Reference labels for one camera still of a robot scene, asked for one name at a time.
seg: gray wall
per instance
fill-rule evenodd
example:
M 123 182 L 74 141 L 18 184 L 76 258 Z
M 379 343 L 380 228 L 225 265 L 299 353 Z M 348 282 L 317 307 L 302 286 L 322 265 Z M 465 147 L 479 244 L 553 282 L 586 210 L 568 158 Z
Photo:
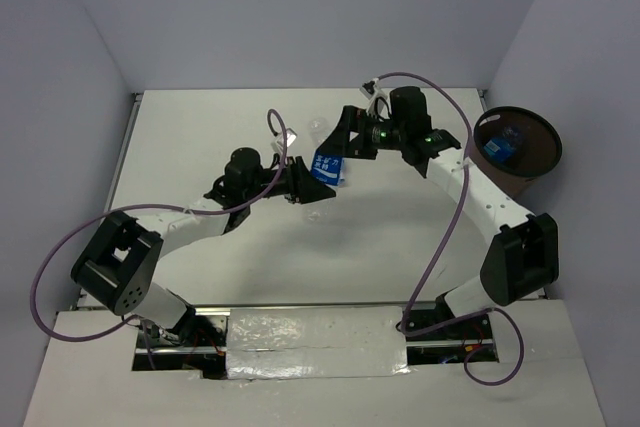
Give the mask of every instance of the gray wall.
M 639 26 L 640 0 L 536 0 L 490 89 L 563 138 L 527 201 L 559 222 L 557 293 L 610 427 L 640 419 Z
M 129 89 L 77 0 L 0 0 L 0 425 L 22 425 L 47 338 L 29 285 L 48 249 L 104 206 Z M 52 322 L 72 293 L 74 244 L 40 306 Z
M 489 85 L 533 0 L 83 0 L 133 88 Z

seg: white table surface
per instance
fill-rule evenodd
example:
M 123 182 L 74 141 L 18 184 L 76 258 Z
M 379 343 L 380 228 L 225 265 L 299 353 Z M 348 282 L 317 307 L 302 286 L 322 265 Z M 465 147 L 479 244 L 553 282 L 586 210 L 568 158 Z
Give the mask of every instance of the white table surface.
M 426 89 L 433 125 L 465 141 L 462 121 Z M 470 121 L 482 113 L 476 89 L 450 89 Z M 266 112 L 276 108 L 299 134 L 291 154 L 310 166 L 308 123 L 333 127 L 343 105 L 366 106 L 357 89 L 147 91 L 126 153 L 113 206 L 187 205 L 223 173 L 233 150 L 250 146 L 271 161 Z M 194 304 L 281 304 L 406 300 L 451 218 L 455 203 L 422 179 L 398 152 L 349 160 L 325 223 L 282 198 L 252 206 L 235 232 L 180 249 L 154 280 Z M 421 299 L 433 300 L 479 272 L 487 247 L 463 217 Z M 97 305 L 87 299 L 83 305 Z
M 205 380 L 191 371 L 132 372 L 133 328 L 83 344 L 52 340 L 25 426 L 604 427 L 563 302 L 521 301 L 507 310 L 527 351 L 519 375 L 501 387 L 473 383 L 461 364 L 394 377 Z M 516 359 L 513 331 L 492 315 L 501 363 L 471 367 L 486 379 L 504 376 Z M 64 312 L 56 330 L 86 335 L 114 320 L 105 311 Z
M 449 92 L 474 122 L 482 112 L 477 92 Z M 451 107 L 426 93 L 434 126 L 463 140 Z M 300 134 L 293 153 L 310 161 L 307 123 L 317 116 L 337 122 L 349 103 L 364 106 L 349 89 L 146 92 L 113 205 L 186 205 L 241 146 L 268 162 L 264 117 L 271 107 Z M 196 304 L 405 300 L 454 202 L 387 152 L 375 162 L 351 161 L 348 182 L 326 223 L 305 221 L 303 207 L 282 199 L 262 201 L 236 232 L 164 258 L 155 280 Z M 463 218 L 422 298 L 476 275 L 485 252 Z M 459 364 L 388 378 L 211 381 L 188 371 L 132 372 L 134 329 L 84 344 L 52 340 L 25 425 L 604 426 L 564 304 L 527 300 L 508 310 L 527 353 L 516 379 L 495 388 L 474 384 Z M 64 312 L 56 330 L 86 335 L 115 320 L 105 311 Z M 503 376 L 517 358 L 508 324 L 497 316 L 492 328 L 500 363 L 474 365 L 483 378 Z

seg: wire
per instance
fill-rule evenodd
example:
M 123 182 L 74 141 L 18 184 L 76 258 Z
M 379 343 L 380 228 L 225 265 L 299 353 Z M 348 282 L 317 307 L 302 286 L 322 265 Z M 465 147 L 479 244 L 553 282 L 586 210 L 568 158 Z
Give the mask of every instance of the wire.
M 518 325 L 516 324 L 516 321 L 513 320 L 513 317 L 511 317 L 504 310 L 502 310 L 502 309 L 500 309 L 498 307 L 494 307 L 491 310 L 493 312 L 498 312 L 499 314 L 502 314 L 507 319 L 507 321 L 509 321 L 509 323 L 513 327 L 513 330 L 516 333 L 516 336 L 518 337 L 518 360 L 516 362 L 516 365 L 513 368 L 513 370 L 509 373 L 509 375 L 507 375 L 506 377 L 504 377 L 502 379 L 499 379 L 499 380 L 482 380 L 482 379 L 479 379 L 478 377 L 473 375 L 471 373 L 471 371 L 469 370 L 469 361 L 471 360 L 471 357 L 473 357 L 475 354 L 477 354 L 481 350 L 487 350 L 487 349 L 491 348 L 491 346 L 489 346 L 489 345 L 483 345 L 483 346 L 478 347 L 477 349 L 473 349 L 464 358 L 464 372 L 471 378 L 471 380 L 476 381 L 480 385 L 486 385 L 487 387 L 496 387 L 498 385 L 506 384 L 511 379 L 513 379 L 518 374 L 518 372 L 520 371 L 520 368 L 522 367 L 522 363 L 524 362 L 524 339 L 522 338 L 522 332 L 520 332 L 520 329 L 518 328 Z
M 385 107 L 387 108 L 387 119 L 385 119 L 384 117 L 382 117 L 382 115 L 380 114 L 380 111 L 378 110 L 378 102 L 382 101 L 382 103 L 385 105 Z M 377 97 L 375 100 L 375 106 L 373 108 L 373 110 L 376 113 L 376 117 L 378 118 L 378 120 L 388 120 L 391 118 L 391 109 L 389 108 L 389 103 L 385 100 L 384 97 Z
M 191 357 L 193 356 L 194 352 L 196 351 L 196 349 L 198 348 L 198 340 L 200 338 L 198 337 L 198 332 L 196 332 L 194 341 L 193 341 L 193 349 L 191 349 L 191 352 L 189 352 L 189 355 L 187 355 L 187 358 L 184 359 L 183 364 L 189 365 L 189 361 L 191 360 Z
M 463 158 L 466 159 L 467 157 L 469 157 L 469 153 L 471 152 L 473 133 L 472 133 L 472 129 L 471 129 L 471 124 L 469 123 L 469 119 L 465 115 L 465 113 L 462 110 L 462 108 L 458 105 L 458 103 L 447 92 L 445 92 L 442 87 L 440 87 L 439 85 L 435 84 L 431 80 L 429 80 L 429 79 L 427 79 L 425 77 L 422 77 L 420 75 L 417 75 L 417 74 L 412 74 L 410 72 L 389 72 L 387 74 L 379 76 L 378 80 L 389 79 L 391 77 L 409 77 L 411 79 L 415 79 L 415 80 L 419 80 L 420 82 L 424 82 L 425 84 L 427 84 L 428 86 L 430 86 L 434 90 L 436 90 L 440 95 L 442 95 L 453 106 L 453 108 L 456 109 L 456 111 L 458 112 L 458 114 L 462 118 L 462 121 L 464 122 L 465 129 L 467 131 L 467 142 L 466 142 L 466 144 L 464 146 Z M 427 280 L 429 279 L 429 276 L 431 275 L 431 272 L 433 272 L 433 269 L 435 268 L 436 264 L 438 263 L 438 260 L 440 260 L 440 256 L 442 255 L 442 252 L 444 251 L 445 247 L 447 246 L 447 243 L 449 242 L 449 239 L 451 239 L 451 235 L 453 234 L 453 230 L 455 229 L 456 224 L 458 223 L 458 221 L 460 220 L 460 217 L 462 216 L 462 212 L 463 212 L 463 208 L 464 208 L 464 202 L 466 200 L 468 192 L 469 192 L 469 166 L 466 163 L 463 162 L 462 190 L 460 192 L 460 199 L 458 200 L 458 205 L 456 206 L 456 210 L 453 213 L 453 217 L 451 218 L 451 221 L 449 222 L 449 225 L 447 226 L 447 230 L 445 231 L 444 235 L 442 236 L 442 239 L 440 240 L 440 243 L 438 244 L 438 247 L 436 248 L 436 251 L 434 252 L 433 257 L 431 257 L 431 260 L 427 264 L 427 267 L 426 267 L 424 273 L 422 274 L 422 277 L 418 281 L 418 285 L 416 285 L 416 288 L 414 289 L 413 293 L 411 294 L 411 297 L 409 298 L 409 301 L 407 302 L 407 305 L 405 306 L 404 313 L 402 315 L 402 320 L 399 323 L 399 329 L 398 330 L 400 330 L 400 332 L 402 332 L 406 337 L 409 337 L 409 338 L 410 337 L 417 337 L 417 336 L 430 334 L 430 333 L 435 332 L 436 330 L 440 330 L 440 329 L 442 329 L 442 328 L 444 328 L 444 327 L 446 327 L 448 325 L 453 325 L 453 324 L 457 324 L 459 322 L 464 322 L 465 320 L 468 320 L 468 319 L 473 319 L 473 318 L 476 318 L 476 317 L 480 317 L 480 316 L 488 314 L 489 312 L 492 312 L 492 311 L 493 312 L 499 312 L 500 314 L 505 316 L 507 318 L 507 320 L 509 321 L 509 323 L 512 325 L 512 327 L 515 330 L 516 335 L 518 337 L 518 343 L 519 343 L 519 346 L 520 346 L 520 354 L 518 356 L 518 361 L 516 362 L 516 365 L 513 368 L 513 370 L 511 371 L 511 373 L 509 375 L 507 375 L 505 378 L 497 380 L 497 381 L 484 381 L 484 380 L 481 380 L 481 379 L 475 377 L 473 374 L 471 374 L 471 372 L 469 371 L 469 368 L 467 367 L 468 359 L 471 357 L 471 354 L 473 354 L 474 352 L 478 352 L 479 350 L 488 348 L 488 346 L 472 350 L 470 352 L 470 354 L 467 355 L 467 357 L 465 359 L 465 372 L 472 380 L 474 380 L 474 381 L 476 381 L 476 382 L 478 382 L 479 384 L 482 384 L 482 385 L 496 386 L 496 385 L 505 384 L 505 383 L 509 382 L 511 379 L 513 379 L 515 377 L 515 375 L 518 373 L 518 371 L 520 370 L 520 367 L 522 367 L 522 362 L 524 361 L 524 340 L 522 339 L 522 333 L 520 332 L 520 329 L 518 328 L 518 326 L 515 323 L 515 321 L 504 310 L 499 309 L 497 307 L 496 308 L 492 308 L 492 309 L 483 309 L 483 310 L 481 310 L 479 312 L 473 312 L 471 314 L 461 315 L 460 317 L 456 317 L 454 319 L 450 319 L 450 320 L 447 320 L 447 321 L 444 321 L 444 322 L 440 322 L 439 324 L 435 324 L 435 325 L 432 325 L 430 327 L 426 327 L 424 329 L 418 329 L 418 330 L 413 330 L 413 331 L 407 330 L 407 323 L 409 321 L 409 315 L 411 314 L 411 310 L 413 309 L 413 307 L 414 307 L 414 305 L 415 305 L 415 303 L 416 303 L 416 301 L 418 299 L 418 296 L 420 295 L 420 292 L 422 291 L 424 285 L 426 284 Z
M 269 109 L 269 112 L 275 112 L 274 109 Z M 282 135 L 284 136 L 284 139 L 282 139 L 283 143 L 287 143 L 287 129 L 284 126 L 284 123 L 282 122 L 281 118 L 278 118 L 278 123 L 280 124 L 280 132 L 282 132 Z M 274 137 L 277 137 L 279 132 L 273 127 L 273 124 L 271 123 L 271 116 L 269 114 L 267 114 L 267 125 L 269 126 L 269 130 L 271 131 L 271 133 L 273 134 Z
M 153 361 L 153 351 L 151 350 L 151 341 L 149 340 L 149 332 L 147 331 L 147 324 L 143 319 L 140 319 L 140 325 L 142 326 L 142 338 L 144 339 L 144 346 L 147 348 L 147 358 L 149 359 L 149 365 L 153 370 L 156 370 L 156 364 Z
M 440 364 L 448 364 L 451 360 L 456 360 L 458 358 L 457 355 L 450 355 L 449 357 L 444 357 L 440 359 Z
M 282 172 L 284 171 L 285 164 L 286 164 L 286 158 L 287 158 L 287 128 L 286 128 L 284 120 L 282 120 L 282 117 L 280 116 L 280 114 L 274 109 L 269 109 L 269 111 L 267 112 L 267 123 L 269 124 L 269 127 L 271 128 L 271 130 L 273 130 L 273 126 L 271 124 L 271 117 L 272 116 L 276 118 L 276 120 L 280 124 L 280 128 L 282 129 L 282 135 L 283 135 L 282 156 L 280 158 L 280 164 L 278 165 L 278 170 L 276 170 L 276 175 L 273 177 L 271 182 L 269 182 L 269 184 L 265 187 L 265 189 L 262 192 L 260 192 L 258 195 L 256 195 L 253 199 L 248 200 L 247 202 L 244 202 L 243 204 L 240 204 L 240 205 L 238 205 L 236 207 L 232 207 L 230 209 L 215 210 L 215 211 L 190 210 L 189 212 L 193 213 L 194 215 L 224 215 L 224 214 L 231 214 L 233 212 L 238 212 L 240 210 L 243 210 L 243 209 L 249 207 L 250 205 L 252 205 L 255 202 L 257 202 L 258 200 L 264 198 L 269 193 L 269 191 L 271 191 L 271 189 L 273 189 L 273 187 L 276 185 L 276 183 L 280 179 L 280 176 L 282 175 Z M 117 209 L 107 210 L 106 212 L 100 214 L 99 216 L 94 217 L 93 219 L 90 219 L 90 220 L 80 224 L 78 227 L 74 228 L 69 233 L 67 233 L 64 237 L 62 237 L 62 239 L 60 239 L 57 244 L 55 244 L 53 246 L 53 248 L 45 256 L 44 260 L 42 261 L 42 263 L 38 267 L 38 270 L 36 271 L 35 277 L 33 278 L 33 282 L 31 283 L 31 289 L 29 291 L 29 310 L 31 311 L 31 316 L 33 317 L 33 320 L 35 321 L 36 325 L 40 328 L 40 330 L 42 330 L 49 337 L 51 337 L 53 339 L 56 339 L 56 340 L 60 340 L 62 342 L 89 342 L 91 340 L 101 339 L 102 337 L 105 337 L 105 336 L 107 336 L 109 334 L 112 334 L 113 332 L 115 332 L 118 329 L 121 329 L 122 327 L 127 325 L 127 322 L 129 322 L 130 320 L 138 318 L 138 316 L 136 316 L 136 315 L 131 315 L 131 316 L 123 319 L 122 322 L 120 322 L 119 324 L 116 324 L 113 327 L 111 327 L 111 328 L 109 328 L 107 330 L 104 330 L 102 332 L 98 332 L 97 334 L 85 335 L 85 336 L 81 336 L 81 337 L 73 337 L 73 336 L 69 336 L 69 335 L 64 335 L 64 334 L 60 334 L 60 333 L 54 331 L 53 329 L 51 329 L 42 320 L 42 317 L 40 316 L 40 312 L 38 311 L 37 293 L 38 293 L 38 286 L 40 284 L 40 280 L 42 279 L 42 275 L 44 274 L 44 271 L 46 270 L 46 268 L 50 264 L 51 259 L 53 259 L 53 257 L 56 255 L 56 253 L 58 253 L 58 251 L 69 240 L 71 240 L 76 234 L 78 234 L 82 230 L 86 229 L 87 227 L 89 227 L 93 223 L 104 219 L 105 217 L 107 217 L 109 214 L 112 214 L 113 212 L 126 212 L 126 211 L 148 210 L 148 209 L 169 210 L 169 211 L 173 211 L 173 212 L 185 212 L 185 208 L 184 207 L 180 207 L 180 206 L 177 206 L 177 205 L 171 205 L 171 204 L 134 204 L 134 205 L 127 205 L 127 206 L 124 206 L 124 207 L 119 207 Z
M 482 332 L 482 329 L 476 324 L 473 324 L 473 328 L 476 332 L 478 332 L 478 334 L 480 334 L 480 343 L 478 345 L 482 345 L 482 343 L 484 342 L 484 333 Z
M 130 320 L 133 320 L 133 319 L 134 319 L 134 318 L 136 318 L 136 317 L 137 317 L 137 316 L 132 315 L 131 317 L 129 317 L 129 318 L 127 318 L 127 319 L 125 319 L 125 318 L 124 318 L 124 315 L 121 315 L 121 316 L 120 316 L 120 320 L 122 320 L 122 321 L 123 321 L 125 324 L 127 324 L 129 327 L 133 327 L 134 329 L 137 329 L 137 330 L 142 330 L 142 328 L 140 327 L 140 324 L 138 324 L 138 325 L 133 325 L 133 324 L 130 324 L 130 323 L 129 323 L 129 321 L 130 321 Z
M 273 160 L 271 161 L 271 165 L 267 170 L 272 170 L 279 163 L 280 163 L 280 154 L 276 152 L 275 154 L 273 154 Z
M 213 339 L 209 335 L 207 335 L 207 333 L 204 330 L 199 329 L 198 332 L 200 332 L 204 336 L 204 338 L 209 341 L 209 343 L 213 346 L 213 348 L 216 349 L 216 353 L 218 355 L 222 355 L 222 356 L 225 355 L 224 352 L 218 348 L 218 346 L 213 341 Z

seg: red wire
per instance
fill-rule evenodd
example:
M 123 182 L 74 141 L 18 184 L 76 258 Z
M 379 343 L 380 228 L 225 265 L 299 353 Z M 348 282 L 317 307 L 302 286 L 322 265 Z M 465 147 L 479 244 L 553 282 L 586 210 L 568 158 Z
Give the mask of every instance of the red wire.
M 480 344 L 482 345 L 482 341 L 484 340 L 484 333 L 482 332 L 482 329 L 480 327 L 478 327 L 476 324 L 473 324 L 473 328 L 476 329 L 476 332 L 478 332 L 480 334 Z
M 189 355 L 187 355 L 187 358 L 184 359 L 184 363 L 185 364 L 189 363 L 189 361 L 191 360 L 191 356 L 193 355 L 193 353 L 198 348 L 198 340 L 199 340 L 199 337 L 198 337 L 198 333 L 196 332 L 196 338 L 195 338 L 195 341 L 193 342 L 193 349 L 191 350 L 191 352 L 189 352 Z
M 216 345 L 216 343 L 213 341 L 213 339 L 212 339 L 211 337 L 209 337 L 209 336 L 206 334 L 206 332 L 205 332 L 204 330 L 199 329 L 199 330 L 198 330 L 198 332 L 200 332 L 200 333 L 204 336 L 204 338 L 205 338 L 206 340 L 208 340 L 208 341 L 211 343 L 211 345 L 213 346 L 213 348 L 214 348 L 214 349 L 216 349 L 216 352 L 218 353 L 218 355 L 224 355 L 224 352 L 222 352 L 222 351 L 218 348 L 218 346 L 217 346 L 217 345 Z

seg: black mount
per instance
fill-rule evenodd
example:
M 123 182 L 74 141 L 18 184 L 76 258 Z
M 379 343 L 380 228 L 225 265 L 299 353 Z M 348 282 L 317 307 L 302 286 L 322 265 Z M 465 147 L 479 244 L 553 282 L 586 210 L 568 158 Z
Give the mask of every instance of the black mount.
M 558 279 L 558 225 L 542 214 L 500 230 L 489 246 L 480 281 L 491 300 L 504 306 Z
M 124 315 L 147 295 L 161 248 L 160 234 L 116 211 L 91 237 L 71 269 L 71 278 L 111 312 Z
M 228 209 L 243 204 L 260 194 L 277 172 L 278 154 L 271 168 L 260 164 L 260 154 L 249 147 L 231 154 L 224 175 L 216 179 L 204 197 L 213 199 Z M 287 157 L 285 168 L 266 198 L 284 196 L 292 204 L 308 204 L 336 196 L 335 190 L 316 179 L 307 169 L 302 157 Z M 238 227 L 251 213 L 250 207 L 230 215 L 225 233 Z
M 402 159 L 427 176 L 429 159 L 451 147 L 460 148 L 446 130 L 433 129 L 427 100 L 418 87 L 400 87 L 389 94 L 390 118 L 378 119 L 347 105 L 338 125 L 318 148 L 323 155 L 373 160 L 378 150 L 398 150 Z

